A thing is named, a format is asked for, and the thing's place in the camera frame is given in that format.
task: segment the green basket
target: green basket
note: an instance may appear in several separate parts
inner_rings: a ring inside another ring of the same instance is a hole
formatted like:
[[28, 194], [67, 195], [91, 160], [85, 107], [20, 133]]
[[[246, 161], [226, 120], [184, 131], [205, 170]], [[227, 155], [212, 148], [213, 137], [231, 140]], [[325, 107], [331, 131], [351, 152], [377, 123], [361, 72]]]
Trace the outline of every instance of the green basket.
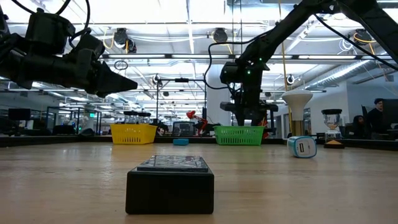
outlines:
[[219, 145], [261, 145], [263, 126], [215, 126], [216, 141]]

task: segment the plastic basket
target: plastic basket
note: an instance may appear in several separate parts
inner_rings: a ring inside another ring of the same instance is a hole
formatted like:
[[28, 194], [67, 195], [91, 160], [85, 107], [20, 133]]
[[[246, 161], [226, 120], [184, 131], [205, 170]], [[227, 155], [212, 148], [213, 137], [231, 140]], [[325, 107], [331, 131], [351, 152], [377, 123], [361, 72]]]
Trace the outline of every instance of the plastic basket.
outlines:
[[216, 141], [219, 145], [261, 145], [263, 126], [215, 126]]
[[155, 139], [157, 126], [149, 124], [111, 124], [113, 144], [148, 144]]

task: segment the wooden table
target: wooden table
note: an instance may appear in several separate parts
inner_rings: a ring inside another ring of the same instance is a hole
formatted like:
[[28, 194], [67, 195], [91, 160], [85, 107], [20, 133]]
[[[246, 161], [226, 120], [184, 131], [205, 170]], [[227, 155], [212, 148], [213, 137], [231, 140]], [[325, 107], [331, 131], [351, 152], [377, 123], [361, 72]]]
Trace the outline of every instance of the wooden table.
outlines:
[[[126, 215], [127, 171], [153, 154], [203, 156], [216, 179], [214, 214]], [[398, 153], [320, 149], [296, 159], [278, 145], [10, 147], [0, 149], [0, 201], [0, 223], [398, 223]]]

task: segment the yellow basket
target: yellow basket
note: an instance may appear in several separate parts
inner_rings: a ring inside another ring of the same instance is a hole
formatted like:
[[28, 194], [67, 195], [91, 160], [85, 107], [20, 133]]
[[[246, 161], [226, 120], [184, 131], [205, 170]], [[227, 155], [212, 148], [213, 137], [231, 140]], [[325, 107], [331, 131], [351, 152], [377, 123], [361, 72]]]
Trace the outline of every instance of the yellow basket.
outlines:
[[113, 144], [148, 144], [155, 140], [157, 126], [149, 124], [111, 124]]

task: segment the black plastic box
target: black plastic box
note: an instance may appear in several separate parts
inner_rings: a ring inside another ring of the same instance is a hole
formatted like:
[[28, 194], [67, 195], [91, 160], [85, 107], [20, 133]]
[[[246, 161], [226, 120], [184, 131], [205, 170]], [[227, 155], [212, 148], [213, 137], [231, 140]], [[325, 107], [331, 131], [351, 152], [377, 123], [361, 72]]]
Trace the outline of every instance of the black plastic box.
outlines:
[[152, 156], [127, 173], [128, 214], [211, 214], [214, 175], [202, 157]]

